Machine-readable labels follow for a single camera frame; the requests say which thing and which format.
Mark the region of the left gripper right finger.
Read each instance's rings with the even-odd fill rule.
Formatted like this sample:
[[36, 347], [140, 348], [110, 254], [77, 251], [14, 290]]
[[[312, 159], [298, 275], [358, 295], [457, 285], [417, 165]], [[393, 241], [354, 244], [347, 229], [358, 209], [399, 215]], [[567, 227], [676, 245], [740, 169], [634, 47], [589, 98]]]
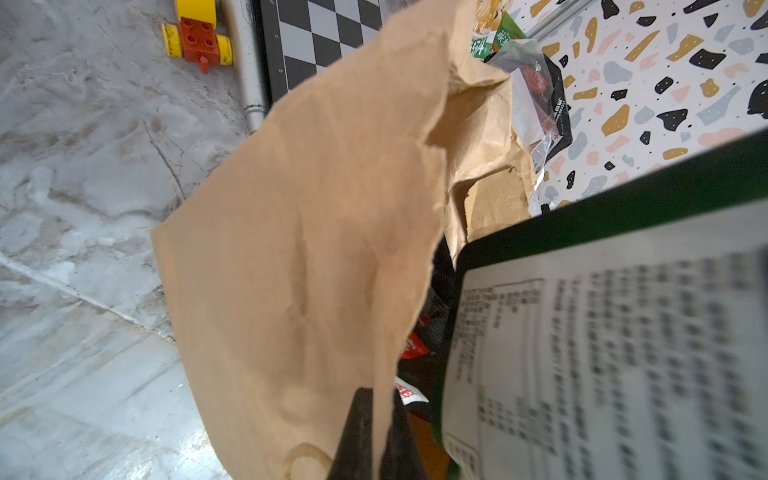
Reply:
[[380, 478], [384, 480], [426, 480], [427, 475], [397, 390], [393, 391], [392, 422], [384, 450]]

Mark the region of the red black white sauce packet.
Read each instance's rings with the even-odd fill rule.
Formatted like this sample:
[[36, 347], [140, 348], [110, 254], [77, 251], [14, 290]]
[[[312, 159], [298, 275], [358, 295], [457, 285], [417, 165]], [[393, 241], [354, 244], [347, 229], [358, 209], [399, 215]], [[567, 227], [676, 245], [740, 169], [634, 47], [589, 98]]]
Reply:
[[423, 397], [405, 399], [405, 408], [429, 423], [439, 412], [446, 348], [453, 331], [456, 280], [447, 242], [441, 241], [432, 258], [431, 283], [397, 369], [397, 378]]

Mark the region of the brown paper bag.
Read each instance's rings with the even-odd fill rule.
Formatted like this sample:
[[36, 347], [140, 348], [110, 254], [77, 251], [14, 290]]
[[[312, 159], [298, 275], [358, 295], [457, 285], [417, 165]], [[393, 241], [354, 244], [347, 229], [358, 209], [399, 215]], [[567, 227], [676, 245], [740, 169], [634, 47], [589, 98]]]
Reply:
[[472, 1], [420, 1], [302, 82], [162, 225], [152, 244], [214, 451], [234, 479], [321, 479], [356, 393], [380, 477], [398, 361], [465, 198], [514, 172], [510, 76], [470, 52]]

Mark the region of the green white back packet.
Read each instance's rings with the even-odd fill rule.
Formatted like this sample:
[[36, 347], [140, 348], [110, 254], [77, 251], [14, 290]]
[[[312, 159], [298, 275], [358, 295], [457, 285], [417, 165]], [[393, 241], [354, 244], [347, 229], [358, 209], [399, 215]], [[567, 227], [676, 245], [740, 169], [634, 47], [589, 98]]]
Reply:
[[767, 135], [469, 244], [452, 479], [767, 475]]

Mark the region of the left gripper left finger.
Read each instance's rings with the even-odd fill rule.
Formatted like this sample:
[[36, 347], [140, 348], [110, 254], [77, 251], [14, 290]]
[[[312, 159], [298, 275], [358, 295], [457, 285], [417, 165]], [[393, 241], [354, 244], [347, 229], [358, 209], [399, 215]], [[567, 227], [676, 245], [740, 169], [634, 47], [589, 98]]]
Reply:
[[373, 391], [359, 388], [353, 398], [327, 480], [373, 478]]

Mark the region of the clear red condiment packet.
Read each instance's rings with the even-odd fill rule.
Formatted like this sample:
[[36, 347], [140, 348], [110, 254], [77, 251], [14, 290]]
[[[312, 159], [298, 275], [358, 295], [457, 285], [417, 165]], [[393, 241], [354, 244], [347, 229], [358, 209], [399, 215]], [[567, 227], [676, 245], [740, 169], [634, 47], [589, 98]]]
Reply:
[[546, 164], [573, 142], [561, 69], [533, 39], [509, 40], [484, 62], [512, 79], [512, 124], [541, 183]]

